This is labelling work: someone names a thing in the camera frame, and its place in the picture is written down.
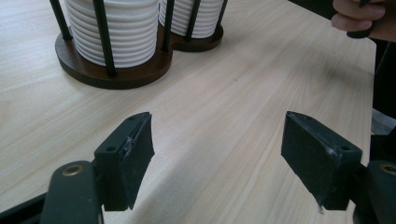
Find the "white paper cup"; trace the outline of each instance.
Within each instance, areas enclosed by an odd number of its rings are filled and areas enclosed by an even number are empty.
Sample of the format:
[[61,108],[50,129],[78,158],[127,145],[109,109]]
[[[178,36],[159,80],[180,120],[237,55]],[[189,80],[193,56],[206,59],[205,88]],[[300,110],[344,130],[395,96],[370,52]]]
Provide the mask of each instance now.
[[[193,0],[175,0],[171,32],[177,35],[186,35]],[[167,0],[162,0],[160,5],[159,22],[165,24]],[[219,20],[223,0],[202,0],[198,9],[197,18],[192,31],[192,38],[207,38],[215,33]]]
[[[105,66],[92,0],[65,0],[78,53]],[[158,0],[105,0],[106,18],[116,68],[148,61],[155,52]]]

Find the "black metal rod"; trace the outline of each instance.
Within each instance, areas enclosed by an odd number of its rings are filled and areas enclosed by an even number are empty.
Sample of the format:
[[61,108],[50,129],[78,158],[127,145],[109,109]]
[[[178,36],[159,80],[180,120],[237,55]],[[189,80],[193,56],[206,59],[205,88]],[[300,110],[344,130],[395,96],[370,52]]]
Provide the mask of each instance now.
[[59,28],[61,28],[62,38],[64,40],[71,40],[73,36],[70,35],[69,28],[67,27],[66,20],[64,19],[64,13],[62,12],[61,4],[59,0],[49,0],[52,6],[53,13],[55,14],[56,21],[58,22]]
[[192,32],[194,31],[195,22],[197,20],[199,6],[201,4],[201,0],[195,0],[192,5],[189,28],[187,29],[187,33],[185,36],[186,41],[190,42],[192,39]]
[[174,7],[175,7],[175,0],[168,0],[166,3],[165,23],[163,26],[163,47],[161,48],[161,50],[164,52],[168,52],[169,50]]
[[227,2],[228,2],[228,0],[224,0],[224,2],[223,2],[223,6],[221,7],[221,12],[219,14],[218,24],[216,25],[216,27],[221,26],[221,21],[224,16],[224,11],[225,11],[225,8],[227,7]]
[[93,7],[95,9],[95,16],[98,23],[107,72],[109,76],[114,77],[117,72],[116,67],[114,66],[113,51],[111,49],[110,33],[108,32],[104,0],[93,0]]

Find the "dark wooden base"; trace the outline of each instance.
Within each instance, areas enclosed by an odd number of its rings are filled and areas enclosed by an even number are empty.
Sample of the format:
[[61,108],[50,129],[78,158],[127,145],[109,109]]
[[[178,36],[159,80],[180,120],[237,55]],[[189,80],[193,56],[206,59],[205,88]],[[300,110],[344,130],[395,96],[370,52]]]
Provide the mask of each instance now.
[[[186,52],[202,52],[215,48],[223,36],[222,27],[205,39],[193,39],[188,42],[183,36],[171,34],[171,49]],[[78,54],[73,40],[63,40],[59,35],[55,42],[55,50],[59,62],[68,75],[87,85],[111,89],[126,90],[148,85],[162,77],[171,66],[173,51],[161,51],[163,27],[159,25],[157,48],[154,55],[146,63],[130,68],[117,68],[117,75],[111,77],[104,66],[91,63]]]

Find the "finger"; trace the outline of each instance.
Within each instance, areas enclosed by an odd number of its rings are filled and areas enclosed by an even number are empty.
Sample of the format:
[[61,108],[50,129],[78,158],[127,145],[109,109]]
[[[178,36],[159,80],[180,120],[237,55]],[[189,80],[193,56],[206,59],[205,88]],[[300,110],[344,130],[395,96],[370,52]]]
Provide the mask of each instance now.
[[385,14],[385,8],[379,5],[359,7],[358,2],[350,0],[334,0],[332,5],[336,11],[355,20],[379,20]]
[[396,0],[385,2],[384,7],[387,13],[375,24],[370,37],[396,42]]
[[372,21],[354,20],[341,14],[336,14],[332,17],[332,26],[342,31],[363,31],[370,29],[372,25]]

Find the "wood grain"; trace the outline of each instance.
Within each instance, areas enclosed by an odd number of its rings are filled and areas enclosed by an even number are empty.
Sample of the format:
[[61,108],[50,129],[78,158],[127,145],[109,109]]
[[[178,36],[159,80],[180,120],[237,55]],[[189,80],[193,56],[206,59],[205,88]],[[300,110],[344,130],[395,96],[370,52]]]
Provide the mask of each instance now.
[[318,212],[280,157],[286,111],[364,150],[375,45],[288,1],[230,0],[221,44],[174,52],[145,87],[108,91],[60,66],[50,3],[0,3],[0,211],[45,192],[52,172],[93,152],[127,117],[153,115],[154,156],[133,211],[106,223],[352,223]]

